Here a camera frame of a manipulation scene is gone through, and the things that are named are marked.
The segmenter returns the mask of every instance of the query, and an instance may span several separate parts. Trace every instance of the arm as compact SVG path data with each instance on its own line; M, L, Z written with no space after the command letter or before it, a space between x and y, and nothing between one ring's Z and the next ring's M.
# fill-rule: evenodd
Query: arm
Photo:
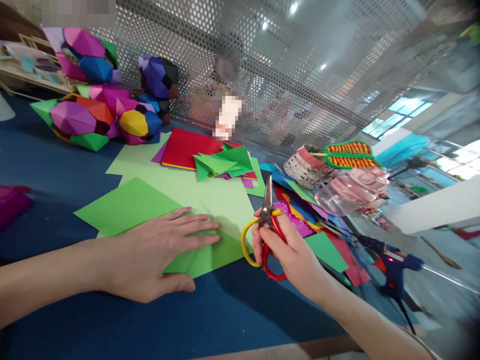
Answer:
M433 353L413 335L399 328L331 277L285 215L278 217L278 223L287 243L267 227L253 227L257 263L262 263L261 243L264 241L278 257L290 282L328 312L370 359L435 359Z
M219 235L189 236L218 229L190 207L150 220L115 237L82 241L0 267L0 329L67 297L105 291L148 303L175 291L193 292L186 274L166 274L178 255L216 243Z

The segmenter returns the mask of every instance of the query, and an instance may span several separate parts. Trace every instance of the cable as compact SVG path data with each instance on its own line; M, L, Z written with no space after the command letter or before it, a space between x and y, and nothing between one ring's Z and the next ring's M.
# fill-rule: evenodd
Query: cable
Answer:
M413 333L413 335L416 336L417 333L415 332L414 325L412 324L412 321L410 320L409 314L407 313L407 310L405 309L405 306L402 303L402 300L397 300L397 299L394 299L394 300L396 301L396 303L400 307L400 310L403 313L403 315L405 315L405 319L408 322L408 325L410 325L411 332Z

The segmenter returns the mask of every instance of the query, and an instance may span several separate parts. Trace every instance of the finger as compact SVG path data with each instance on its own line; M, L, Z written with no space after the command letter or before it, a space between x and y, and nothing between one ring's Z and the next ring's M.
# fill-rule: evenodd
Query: finger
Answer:
M178 250L180 254L186 253L187 251L196 250L207 245L218 243L221 239L220 235L199 235L199 236L190 236L179 241Z
M268 247L278 256L280 261L292 253L290 246L269 228L261 227L259 232L263 241L268 244Z
M192 207L189 206L189 207L181 207L175 211L172 211L171 213L167 214L167 215L164 215L162 217L160 217L160 219L163 219L163 220L175 220L175 219L178 219L179 217L181 217L182 215L185 215L185 214L188 214L189 212L192 211Z
M276 217L276 219L278 220L278 225L280 226L281 231L285 235L287 244L296 250L299 247L300 242L304 241L302 236L299 234L298 230L293 226L286 215L279 215Z
M216 221L193 221L177 228L178 233L187 236L199 233L201 231L215 230L220 228L220 223Z
M184 273L172 273L163 275L158 282L158 297L175 292L193 293L195 291L194 280Z
M187 216L176 218L175 220L172 221L172 223L175 225L184 225L188 223L193 223L194 221L205 221L205 220L208 220L209 218L210 218L210 215L208 214L187 215Z
M262 255L264 253L264 247L262 246L262 237L260 236L259 227L254 225L251 229L253 235L252 245L254 248L253 256L257 264L262 265Z

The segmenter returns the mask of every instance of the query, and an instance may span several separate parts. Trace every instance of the basket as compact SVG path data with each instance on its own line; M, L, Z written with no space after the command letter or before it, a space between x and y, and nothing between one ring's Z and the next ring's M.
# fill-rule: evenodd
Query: basket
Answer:
M336 170L311 154L321 152L318 147L305 144L283 164L283 169L300 186L308 190L316 189Z

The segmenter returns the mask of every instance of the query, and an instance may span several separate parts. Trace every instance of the wooden stick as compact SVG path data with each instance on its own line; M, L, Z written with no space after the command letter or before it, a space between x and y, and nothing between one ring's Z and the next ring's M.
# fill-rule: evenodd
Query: wooden stick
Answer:
M435 250L435 252L440 255L440 257L442 258L442 260L444 262L446 262L447 265L450 265L452 268L455 268L455 269L461 269L462 267L460 265L458 265L455 261L453 261L451 258L449 258L448 256L444 255L443 252L441 252L440 250L438 250L435 245L433 245L429 240L427 240L426 238L424 238L423 236L420 236L421 239L426 242L428 244L428 246L430 246L433 250Z

